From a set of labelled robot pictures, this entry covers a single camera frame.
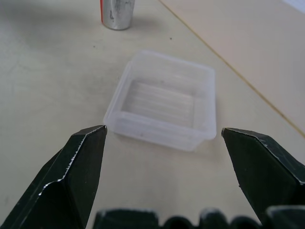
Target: clear plastic container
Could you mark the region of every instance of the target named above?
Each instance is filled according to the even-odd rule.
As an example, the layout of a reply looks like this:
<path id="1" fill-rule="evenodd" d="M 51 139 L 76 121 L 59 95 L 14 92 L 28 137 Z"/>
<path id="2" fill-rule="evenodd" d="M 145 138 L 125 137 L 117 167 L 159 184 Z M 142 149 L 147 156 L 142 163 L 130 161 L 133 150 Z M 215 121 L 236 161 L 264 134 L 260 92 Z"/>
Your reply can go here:
<path id="1" fill-rule="evenodd" d="M 127 64 L 104 123 L 121 135 L 193 151 L 216 136 L 214 70 L 141 51 Z"/>

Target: tabletop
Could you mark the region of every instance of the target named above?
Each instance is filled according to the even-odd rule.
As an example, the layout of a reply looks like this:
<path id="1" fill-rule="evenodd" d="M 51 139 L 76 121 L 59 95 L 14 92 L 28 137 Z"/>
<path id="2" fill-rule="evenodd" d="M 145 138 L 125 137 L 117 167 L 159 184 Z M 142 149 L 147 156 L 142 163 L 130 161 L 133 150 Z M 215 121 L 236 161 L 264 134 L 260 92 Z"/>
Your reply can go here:
<path id="1" fill-rule="evenodd" d="M 150 208 L 160 222 L 205 207 L 256 217 L 238 186 L 222 127 L 272 136 L 305 163 L 303 137 L 158 0 L 132 27 L 101 25 L 98 1 L 0 0 L 0 223 L 70 135 L 102 123 L 128 61 L 142 49 L 211 66 L 217 136 L 182 152 L 108 132 L 88 227 L 102 208 Z"/>
<path id="2" fill-rule="evenodd" d="M 161 0 L 305 136 L 304 0 Z"/>

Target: table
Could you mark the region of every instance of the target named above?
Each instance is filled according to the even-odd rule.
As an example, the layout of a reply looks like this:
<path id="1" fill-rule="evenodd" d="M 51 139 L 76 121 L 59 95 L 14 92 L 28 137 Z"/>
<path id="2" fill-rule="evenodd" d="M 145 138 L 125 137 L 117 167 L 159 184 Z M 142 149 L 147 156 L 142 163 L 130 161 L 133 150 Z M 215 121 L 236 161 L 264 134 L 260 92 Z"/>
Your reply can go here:
<path id="1" fill-rule="evenodd" d="M 0 1 L 0 222 L 70 135 L 102 123 L 127 62 L 142 49 L 216 70 L 217 137 L 186 153 L 108 133 L 88 227 L 101 208 L 152 208 L 163 223 L 205 207 L 255 218 L 238 187 L 222 127 L 272 136 L 298 160 L 305 142 L 157 0 L 137 1 L 132 27 L 101 25 L 98 1 Z"/>
<path id="2" fill-rule="evenodd" d="M 305 136 L 304 0 L 161 2 Z"/>

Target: red label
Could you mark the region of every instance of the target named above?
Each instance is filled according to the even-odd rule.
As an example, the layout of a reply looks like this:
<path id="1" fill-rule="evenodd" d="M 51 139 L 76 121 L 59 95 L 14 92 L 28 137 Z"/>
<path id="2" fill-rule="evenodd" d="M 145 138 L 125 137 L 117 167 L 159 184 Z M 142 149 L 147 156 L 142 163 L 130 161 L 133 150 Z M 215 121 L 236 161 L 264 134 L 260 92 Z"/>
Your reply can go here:
<path id="1" fill-rule="evenodd" d="M 101 3 L 101 20 L 103 23 L 103 0 L 100 0 L 100 3 Z"/>

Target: silver can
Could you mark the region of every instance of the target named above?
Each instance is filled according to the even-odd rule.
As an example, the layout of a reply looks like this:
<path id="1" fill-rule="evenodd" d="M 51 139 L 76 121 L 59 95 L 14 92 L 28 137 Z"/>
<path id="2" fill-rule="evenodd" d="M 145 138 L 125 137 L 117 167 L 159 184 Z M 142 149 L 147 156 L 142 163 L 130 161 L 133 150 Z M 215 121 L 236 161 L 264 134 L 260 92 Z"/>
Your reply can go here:
<path id="1" fill-rule="evenodd" d="M 100 0 L 102 23 L 113 30 L 130 27 L 134 0 Z"/>

